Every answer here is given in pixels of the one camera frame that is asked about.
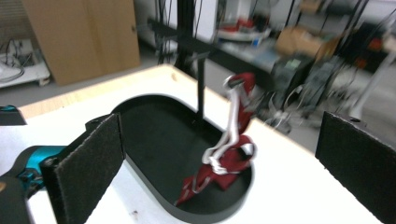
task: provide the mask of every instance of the white table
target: white table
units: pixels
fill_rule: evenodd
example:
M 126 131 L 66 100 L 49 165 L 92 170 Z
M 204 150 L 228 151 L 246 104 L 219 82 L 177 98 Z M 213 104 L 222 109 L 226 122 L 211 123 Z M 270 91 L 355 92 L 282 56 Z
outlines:
M 136 95 L 163 93 L 196 107 L 196 82 L 162 65 L 21 107 L 29 125 L 0 127 L 0 175 L 32 145 L 68 145 L 84 123 Z M 205 115 L 225 128 L 229 103 L 205 90 Z M 224 223 L 380 223 L 307 149 L 254 119 L 247 134 L 258 152 L 245 203 Z M 51 223 L 46 192 L 29 202 L 37 223 Z M 169 215 L 124 163 L 89 223 L 182 223 Z

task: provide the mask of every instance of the red object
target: red object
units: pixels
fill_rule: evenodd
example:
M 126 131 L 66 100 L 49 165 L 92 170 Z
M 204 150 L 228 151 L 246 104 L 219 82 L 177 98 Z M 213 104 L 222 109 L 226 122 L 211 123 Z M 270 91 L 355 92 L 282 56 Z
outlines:
M 180 193 L 179 199 L 175 202 L 175 206 L 186 202 L 195 194 L 201 192 L 208 184 L 216 182 L 222 190 L 226 190 L 238 177 L 238 173 L 245 170 L 250 165 L 250 160 L 254 153 L 246 157 L 241 146 L 245 144 L 252 144 L 251 140 L 241 135 L 239 142 L 230 147 L 224 156 L 220 158 L 219 162 L 222 167 L 228 171 L 227 175 L 217 175 L 213 172 L 212 166 L 204 164 L 198 171 L 197 176 L 189 176 L 183 181 L 183 189 Z
M 382 39 L 380 38 L 373 38 L 370 44 L 367 46 L 367 49 L 373 51 L 380 51 L 382 49 Z
M 239 31 L 239 27 L 237 27 L 237 26 L 225 26 L 225 27 L 220 28 L 220 30 L 226 31 L 226 32 L 238 32 Z
M 247 129 L 250 123 L 250 118 L 253 115 L 253 111 L 248 110 L 247 106 L 250 104 L 248 96 L 251 94 L 255 86 L 255 78 L 251 73 L 243 73 L 231 77 L 227 84 L 230 84 L 233 81 L 237 82 L 236 85 L 231 88 L 240 88 L 238 81 L 242 81 L 240 83 L 243 84 L 243 88 L 238 89 L 238 142 L 233 146 L 228 147 L 218 160 L 219 166 L 224 168 L 226 172 L 225 174 L 215 173 L 215 165 L 203 164 L 199 169 L 197 176 L 192 175 L 184 179 L 182 191 L 178 200 L 175 202 L 176 206 L 186 202 L 212 182 L 216 182 L 222 190 L 226 190 L 238 177 L 238 173 L 245 170 L 250 165 L 250 160 L 254 155 L 255 148 L 250 138 L 242 135 L 242 133 Z M 243 147 L 249 147 L 251 150 L 246 153 L 243 150 Z
M 247 28 L 253 28 L 254 22 L 253 20 L 244 20 L 244 19 L 239 19 L 236 26 L 241 27 L 247 27 Z
M 252 73 L 242 73 L 230 78 L 230 80 L 244 80 L 244 90 L 247 95 L 250 95 L 254 89 L 256 80 Z M 242 134 L 247 129 L 250 118 L 253 115 L 254 111 L 246 111 L 245 107 L 243 106 L 244 102 L 242 100 L 239 101 L 239 110 L 238 110 L 238 123 L 239 123 L 239 134 Z
M 355 60 L 355 66 L 358 68 L 364 68 L 367 65 L 367 61 L 363 58 L 358 58 Z

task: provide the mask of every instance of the red cloth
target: red cloth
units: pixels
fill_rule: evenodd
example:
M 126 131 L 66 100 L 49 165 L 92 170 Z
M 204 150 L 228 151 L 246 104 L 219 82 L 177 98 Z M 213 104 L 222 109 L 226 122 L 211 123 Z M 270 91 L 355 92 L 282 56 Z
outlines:
M 251 73 L 243 73 L 233 76 L 229 81 L 243 80 L 243 87 L 247 96 L 251 94 L 255 86 L 255 78 Z M 181 203 L 186 202 L 195 194 L 201 192 L 208 184 L 216 182 L 221 189 L 226 190 L 238 177 L 238 173 L 245 170 L 250 165 L 250 160 L 254 155 L 254 145 L 252 141 L 242 133 L 247 129 L 251 116 L 254 111 L 248 111 L 244 107 L 241 96 L 239 97 L 239 108 L 238 108 L 238 132 L 239 141 L 237 144 L 229 147 L 219 159 L 221 167 L 227 170 L 225 175 L 217 175 L 213 172 L 211 164 L 203 164 L 198 171 L 197 176 L 189 176 L 183 181 L 183 189 L 180 193 L 179 199 L 175 202 L 178 206 Z M 245 144 L 252 144 L 253 151 L 250 154 L 245 154 L 241 146 Z
M 252 142 L 249 137 L 241 135 L 239 142 L 225 151 L 224 156 L 219 159 L 219 163 L 227 169 L 228 174 L 217 175 L 213 172 L 210 164 L 204 164 L 199 169 L 197 176 L 192 175 L 185 178 L 183 189 L 175 205 L 178 206 L 186 202 L 212 182 L 216 182 L 223 190 L 230 187 L 238 177 L 238 173 L 249 167 L 250 160 L 254 155 L 254 151 L 251 155 L 245 154 L 241 149 L 241 146 L 245 144 L 252 144 Z

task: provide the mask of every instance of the black felt panel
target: black felt panel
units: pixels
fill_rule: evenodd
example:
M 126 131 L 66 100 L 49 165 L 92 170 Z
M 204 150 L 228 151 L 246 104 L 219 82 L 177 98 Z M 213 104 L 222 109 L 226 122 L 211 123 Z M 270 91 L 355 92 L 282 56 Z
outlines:
M 368 210 L 396 223 L 396 149 L 358 119 L 325 113 L 316 157 Z
M 117 115 L 87 128 L 59 156 L 40 164 L 58 223 L 84 223 L 124 159 Z

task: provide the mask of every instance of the wooden cabinet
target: wooden cabinet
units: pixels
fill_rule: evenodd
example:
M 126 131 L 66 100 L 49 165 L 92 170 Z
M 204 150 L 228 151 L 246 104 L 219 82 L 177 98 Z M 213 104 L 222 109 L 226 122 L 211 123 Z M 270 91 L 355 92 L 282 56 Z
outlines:
M 133 0 L 22 0 L 59 85 L 136 67 Z

